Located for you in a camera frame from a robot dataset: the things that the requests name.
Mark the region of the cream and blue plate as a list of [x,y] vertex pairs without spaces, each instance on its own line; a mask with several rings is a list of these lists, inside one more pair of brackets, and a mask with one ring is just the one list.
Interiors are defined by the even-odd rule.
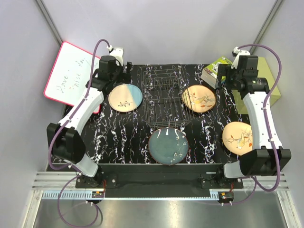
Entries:
[[142,92],[137,86],[122,84],[111,91],[108,102],[112,109],[127,113],[137,109],[143,100],[142,98]]

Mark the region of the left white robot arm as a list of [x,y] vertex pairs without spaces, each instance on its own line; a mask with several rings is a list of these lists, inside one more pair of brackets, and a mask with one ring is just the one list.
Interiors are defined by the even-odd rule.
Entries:
[[48,163],[54,170],[73,167],[86,176],[86,183],[98,188],[103,181],[101,171],[86,154],[82,130],[94,110],[113,90],[117,81],[131,74],[132,63],[123,65],[117,57],[102,56],[98,68],[91,68],[90,78],[78,103],[58,123],[47,126]]

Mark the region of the dark teal plate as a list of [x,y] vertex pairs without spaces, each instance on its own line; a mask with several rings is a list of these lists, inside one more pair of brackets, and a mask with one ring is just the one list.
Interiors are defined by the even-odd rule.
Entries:
[[189,152],[186,135],[179,129],[164,127],[156,130],[149,138],[148,149],[151,157],[162,165],[182,162]]

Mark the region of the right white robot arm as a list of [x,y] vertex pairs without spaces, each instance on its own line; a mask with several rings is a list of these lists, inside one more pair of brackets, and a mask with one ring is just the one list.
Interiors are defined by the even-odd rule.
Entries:
[[252,151],[240,156],[234,163],[225,164],[218,174],[216,184],[227,188],[233,178],[245,176],[280,175],[291,159],[291,151],[284,149],[276,133],[270,110],[268,81],[258,77],[258,57],[241,51],[231,65],[219,64],[216,88],[221,88],[225,78],[227,90],[236,90],[243,100],[252,129]]

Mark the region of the cream bird plate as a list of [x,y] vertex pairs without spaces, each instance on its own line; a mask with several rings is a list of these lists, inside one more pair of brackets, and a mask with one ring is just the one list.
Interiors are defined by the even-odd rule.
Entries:
[[237,156],[252,151],[253,135],[251,126],[243,122],[231,122],[224,127],[222,140],[225,147]]
[[192,85],[182,93],[183,103],[196,113],[204,113],[216,104],[215,94],[203,85]]

